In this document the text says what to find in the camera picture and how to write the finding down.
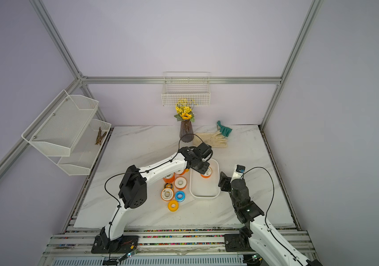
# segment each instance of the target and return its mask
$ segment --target blue tape roll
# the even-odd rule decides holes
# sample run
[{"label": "blue tape roll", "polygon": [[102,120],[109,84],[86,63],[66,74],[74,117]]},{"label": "blue tape roll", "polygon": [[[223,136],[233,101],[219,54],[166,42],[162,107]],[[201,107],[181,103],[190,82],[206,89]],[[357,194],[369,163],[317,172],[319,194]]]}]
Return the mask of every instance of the blue tape roll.
[{"label": "blue tape roll", "polygon": [[185,193],[183,191],[176,192],[175,199],[176,199],[177,202],[184,201],[184,199],[185,199]]}]

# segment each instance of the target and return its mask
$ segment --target wall-mounted basket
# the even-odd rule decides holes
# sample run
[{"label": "wall-mounted basket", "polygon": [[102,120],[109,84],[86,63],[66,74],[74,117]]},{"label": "wall-mounted basket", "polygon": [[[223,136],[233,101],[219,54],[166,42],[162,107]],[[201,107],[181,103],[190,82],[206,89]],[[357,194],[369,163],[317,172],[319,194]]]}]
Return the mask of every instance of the wall-mounted basket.
[{"label": "wall-mounted basket", "polygon": [[[58,167],[68,175],[88,175],[95,164],[95,160],[101,151],[105,139],[107,139],[110,127],[110,123],[92,119],[71,155],[61,157],[57,163]],[[101,128],[101,134],[105,132],[107,134],[100,144],[95,144],[99,128]]]},{"label": "wall-mounted basket", "polygon": [[[172,77],[172,75],[190,73],[197,77]],[[187,99],[192,106],[210,105],[209,72],[165,72],[161,93],[163,106],[173,106],[180,99]]]},{"label": "wall-mounted basket", "polygon": [[21,137],[68,175],[88,175],[111,127],[93,119],[97,109],[98,101],[62,91]]},{"label": "wall-mounted basket", "polygon": [[26,139],[45,156],[70,156],[98,109],[98,101],[82,96],[66,96],[39,129]]}]

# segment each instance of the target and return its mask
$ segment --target tape roll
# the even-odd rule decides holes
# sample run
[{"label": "tape roll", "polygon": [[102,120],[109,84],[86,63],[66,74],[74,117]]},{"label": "tape roll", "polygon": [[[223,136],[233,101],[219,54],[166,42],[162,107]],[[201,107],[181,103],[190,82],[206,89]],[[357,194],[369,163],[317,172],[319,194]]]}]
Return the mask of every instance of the tape roll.
[{"label": "tape roll", "polygon": [[167,207],[169,208],[169,211],[176,211],[179,207],[179,204],[176,200],[171,200]]},{"label": "tape roll", "polygon": [[161,199],[164,201],[171,201],[173,199],[173,190],[170,188],[165,188],[161,192]]},{"label": "tape roll", "polygon": [[183,175],[184,173],[187,173],[188,171],[189,171],[189,169],[184,169],[184,170],[175,172],[175,174],[176,175]]},{"label": "tape roll", "polygon": [[166,183],[172,183],[175,180],[175,173],[168,174],[163,178]]},{"label": "tape roll", "polygon": [[175,199],[177,202],[182,202],[185,199],[185,193],[183,191],[178,191],[175,194]]},{"label": "tape roll", "polygon": [[206,173],[201,174],[201,176],[204,178],[209,178],[211,175],[212,175],[212,168],[210,167],[207,169]]},{"label": "tape roll", "polygon": [[172,183],[166,183],[166,184],[164,184],[164,188],[173,189],[173,184]]},{"label": "tape roll", "polygon": [[184,173],[185,173],[185,169],[175,172],[176,175],[183,175]]},{"label": "tape roll", "polygon": [[175,179],[175,188],[177,190],[183,190],[187,187],[187,180],[184,177],[178,177]]}]

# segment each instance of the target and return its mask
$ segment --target work glove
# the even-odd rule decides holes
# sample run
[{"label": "work glove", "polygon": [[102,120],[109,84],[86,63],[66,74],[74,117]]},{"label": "work glove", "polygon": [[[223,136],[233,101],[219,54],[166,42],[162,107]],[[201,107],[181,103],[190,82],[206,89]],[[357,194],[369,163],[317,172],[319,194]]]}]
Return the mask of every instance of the work glove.
[{"label": "work glove", "polygon": [[222,135],[224,135],[225,137],[228,137],[229,133],[231,133],[232,129],[230,129],[229,127],[221,125],[220,121],[218,121],[217,124],[218,124],[218,130],[222,133]]},{"label": "work glove", "polygon": [[[226,148],[228,147],[228,140],[220,133],[220,131],[216,131],[215,133],[195,133],[197,136],[202,138],[204,143],[214,147],[214,148]],[[201,140],[194,136],[192,140],[192,144],[194,146],[198,146],[201,144]]]}]

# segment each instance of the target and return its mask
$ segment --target metal mesh basket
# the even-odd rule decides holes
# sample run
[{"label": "metal mesh basket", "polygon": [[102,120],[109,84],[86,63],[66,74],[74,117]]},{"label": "metal mesh basket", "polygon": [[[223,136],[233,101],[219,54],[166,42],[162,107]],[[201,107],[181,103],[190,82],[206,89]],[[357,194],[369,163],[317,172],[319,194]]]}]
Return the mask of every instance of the metal mesh basket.
[{"label": "metal mesh basket", "polygon": [[191,106],[209,106],[209,78],[165,77],[161,99],[163,106],[175,107],[181,99],[186,99]]},{"label": "metal mesh basket", "polygon": [[68,95],[33,134],[29,143],[45,156],[70,156],[98,109],[98,101]]},{"label": "metal mesh basket", "polygon": [[[71,152],[71,155],[61,157],[57,163],[58,167],[68,175],[88,175],[91,172],[105,139],[107,139],[110,127],[111,124],[107,122],[92,119],[75,149]],[[99,128],[101,128],[101,134],[107,132],[106,136],[102,139],[101,145],[95,144]]]}]

